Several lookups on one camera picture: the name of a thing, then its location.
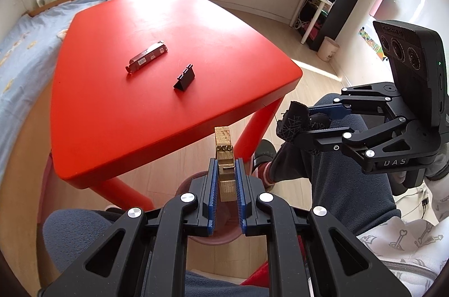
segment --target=silver screw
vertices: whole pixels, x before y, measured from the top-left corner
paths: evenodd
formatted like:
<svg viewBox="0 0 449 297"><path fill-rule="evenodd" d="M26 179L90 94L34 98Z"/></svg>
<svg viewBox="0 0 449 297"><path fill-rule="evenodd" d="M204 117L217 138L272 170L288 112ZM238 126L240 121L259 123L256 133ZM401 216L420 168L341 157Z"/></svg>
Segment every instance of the silver screw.
<svg viewBox="0 0 449 297"><path fill-rule="evenodd" d="M274 199L274 197L270 193L259 194L259 200L261 200L262 202L271 202L273 199Z"/></svg>
<svg viewBox="0 0 449 297"><path fill-rule="evenodd" d="M325 216L327 214L327 210L323 206L316 206L313 208L313 213L317 216Z"/></svg>
<svg viewBox="0 0 449 297"><path fill-rule="evenodd" d="M184 193L183 195L181 195L181 201L189 203L192 202L195 199L195 195L193 195L192 193Z"/></svg>
<svg viewBox="0 0 449 297"><path fill-rule="evenodd" d="M142 210L137 207L134 207L133 209L128 210L128 216L130 218L139 217L141 214L142 214Z"/></svg>

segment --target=camera lens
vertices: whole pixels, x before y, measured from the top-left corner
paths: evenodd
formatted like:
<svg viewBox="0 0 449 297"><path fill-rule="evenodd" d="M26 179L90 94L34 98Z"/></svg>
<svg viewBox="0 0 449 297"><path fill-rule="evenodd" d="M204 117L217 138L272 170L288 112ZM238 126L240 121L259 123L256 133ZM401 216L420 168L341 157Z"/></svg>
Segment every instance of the camera lens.
<svg viewBox="0 0 449 297"><path fill-rule="evenodd" d="M421 63L419 62L419 56L416 53L416 51L410 47L408 54L409 54L409 60L410 60L410 63L412 64L413 69L419 70L419 68L421 67Z"/></svg>
<svg viewBox="0 0 449 297"><path fill-rule="evenodd" d="M397 58L402 61L404 59L404 51L399 45L399 42L397 42L396 40L391 40L391 45L393 46L393 51L396 54Z"/></svg>
<svg viewBox="0 0 449 297"><path fill-rule="evenodd" d="M382 46L385 50L390 51L390 44L388 43L387 39L385 37L380 38L380 42L382 43Z"/></svg>

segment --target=blue bedsheet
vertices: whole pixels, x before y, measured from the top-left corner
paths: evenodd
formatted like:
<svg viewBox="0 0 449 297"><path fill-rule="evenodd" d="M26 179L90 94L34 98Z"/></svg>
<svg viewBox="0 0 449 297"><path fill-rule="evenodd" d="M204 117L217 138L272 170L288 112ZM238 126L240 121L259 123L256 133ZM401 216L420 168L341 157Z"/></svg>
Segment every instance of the blue bedsheet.
<svg viewBox="0 0 449 297"><path fill-rule="evenodd" d="M75 0L25 15L0 43L0 184L19 131L53 77L62 40L80 11L108 0Z"/></svg>

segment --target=bed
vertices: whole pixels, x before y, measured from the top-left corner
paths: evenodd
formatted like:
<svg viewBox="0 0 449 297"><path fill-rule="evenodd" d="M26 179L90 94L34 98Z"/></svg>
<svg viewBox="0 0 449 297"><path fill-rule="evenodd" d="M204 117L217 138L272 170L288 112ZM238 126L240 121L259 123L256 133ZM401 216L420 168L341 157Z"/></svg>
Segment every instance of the bed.
<svg viewBox="0 0 449 297"><path fill-rule="evenodd" d="M75 14L106 1L52 2L22 16L0 43L0 250L31 296L40 289L36 224L59 48Z"/></svg>

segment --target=desk leg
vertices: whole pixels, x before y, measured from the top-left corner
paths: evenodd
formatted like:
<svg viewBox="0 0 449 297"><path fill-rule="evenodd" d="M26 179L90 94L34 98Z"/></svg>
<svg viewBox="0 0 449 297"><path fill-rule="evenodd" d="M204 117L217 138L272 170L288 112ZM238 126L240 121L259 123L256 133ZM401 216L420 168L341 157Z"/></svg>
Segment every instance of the desk leg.
<svg viewBox="0 0 449 297"><path fill-rule="evenodd" d="M310 21L310 25L309 25L309 27L307 28L307 31L306 31L306 33L304 34L303 39L301 40L301 43L302 43L302 44L306 42L307 37L309 36L310 31L313 29L313 26L314 26L315 23L317 22L318 17L320 17L320 13L321 13L321 10L322 10L323 8L324 8L324 2L321 2L320 5L318 6L317 11L315 12L315 16L313 16L313 18L312 18L311 21Z"/></svg>
<svg viewBox="0 0 449 297"><path fill-rule="evenodd" d="M250 122L248 122L234 146L235 159L243 158L243 161L247 162L251 158L283 99L282 97L275 100L252 115Z"/></svg>
<svg viewBox="0 0 449 297"><path fill-rule="evenodd" d="M118 178L106 180L96 186L90 187L90 189L121 209L130 209L132 207L140 207L144 211L154 209L152 200L126 185Z"/></svg>
<svg viewBox="0 0 449 297"><path fill-rule="evenodd" d="M290 27L293 27L296 20L298 19L299 12L301 11L302 7L304 6L304 3L306 3L306 0L299 0L298 7L296 7L295 13L293 13L293 17L290 21Z"/></svg>

